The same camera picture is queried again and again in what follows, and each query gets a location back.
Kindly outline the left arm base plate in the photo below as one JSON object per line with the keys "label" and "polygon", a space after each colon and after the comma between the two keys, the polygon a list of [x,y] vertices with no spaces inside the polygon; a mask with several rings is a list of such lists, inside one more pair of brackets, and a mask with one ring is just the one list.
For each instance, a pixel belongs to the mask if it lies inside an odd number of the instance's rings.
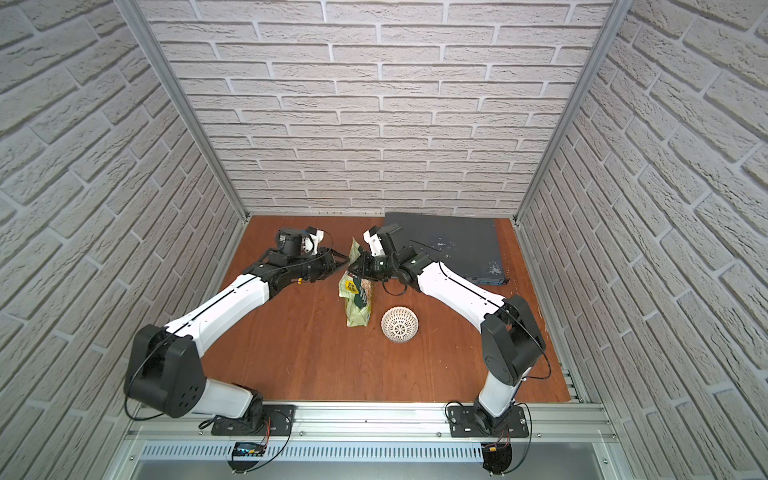
{"label": "left arm base plate", "polygon": [[287,437],[293,428],[296,406],[291,404],[259,404],[237,419],[216,417],[213,436],[271,436]]}

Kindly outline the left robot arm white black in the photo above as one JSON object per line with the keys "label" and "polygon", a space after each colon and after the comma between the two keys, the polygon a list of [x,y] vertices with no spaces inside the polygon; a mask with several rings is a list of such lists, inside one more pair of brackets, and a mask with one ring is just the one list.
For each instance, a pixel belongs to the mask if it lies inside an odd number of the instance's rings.
{"label": "left robot arm white black", "polygon": [[154,409],[156,417],[249,417],[256,394],[207,378],[202,359],[223,334],[285,288],[324,280],[345,266],[349,257],[324,246],[324,237],[314,227],[281,229],[276,246],[222,291],[164,326],[142,327],[131,345],[124,400]]}

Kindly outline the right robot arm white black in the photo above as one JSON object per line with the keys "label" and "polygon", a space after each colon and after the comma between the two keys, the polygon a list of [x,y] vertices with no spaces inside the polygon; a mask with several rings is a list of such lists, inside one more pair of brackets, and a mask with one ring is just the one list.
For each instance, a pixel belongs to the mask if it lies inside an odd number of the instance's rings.
{"label": "right robot arm white black", "polygon": [[391,240],[367,232],[369,249],[350,272],[372,282],[398,280],[432,297],[466,319],[481,335],[482,358],[488,370],[475,401],[477,417],[498,424],[506,415],[522,383],[546,354],[546,343],[528,302],[519,295],[505,298],[453,272],[444,262],[412,247],[397,249]]}

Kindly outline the white lattice breakfast bowl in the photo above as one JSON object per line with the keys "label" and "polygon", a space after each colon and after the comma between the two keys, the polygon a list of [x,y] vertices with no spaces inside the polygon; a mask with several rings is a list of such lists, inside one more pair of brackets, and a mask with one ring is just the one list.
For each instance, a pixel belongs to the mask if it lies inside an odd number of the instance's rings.
{"label": "white lattice breakfast bowl", "polygon": [[403,306],[392,307],[381,318],[381,330],[385,337],[398,344],[412,340],[419,328],[417,315]]}

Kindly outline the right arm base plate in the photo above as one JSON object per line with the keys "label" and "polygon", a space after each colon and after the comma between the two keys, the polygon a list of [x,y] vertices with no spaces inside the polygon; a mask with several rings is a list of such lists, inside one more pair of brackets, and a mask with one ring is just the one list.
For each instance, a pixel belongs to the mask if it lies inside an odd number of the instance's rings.
{"label": "right arm base plate", "polygon": [[528,416],[521,405],[510,405],[500,417],[492,417],[479,404],[450,402],[444,408],[453,438],[522,439],[530,436]]}

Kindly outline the green oats bag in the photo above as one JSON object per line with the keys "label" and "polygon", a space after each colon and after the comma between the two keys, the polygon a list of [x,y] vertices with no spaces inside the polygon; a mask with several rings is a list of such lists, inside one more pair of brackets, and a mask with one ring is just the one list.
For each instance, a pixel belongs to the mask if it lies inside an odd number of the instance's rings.
{"label": "green oats bag", "polygon": [[372,313],[372,283],[352,273],[352,264],[361,257],[360,244],[352,239],[349,264],[338,283],[339,297],[344,300],[346,325],[366,327]]}

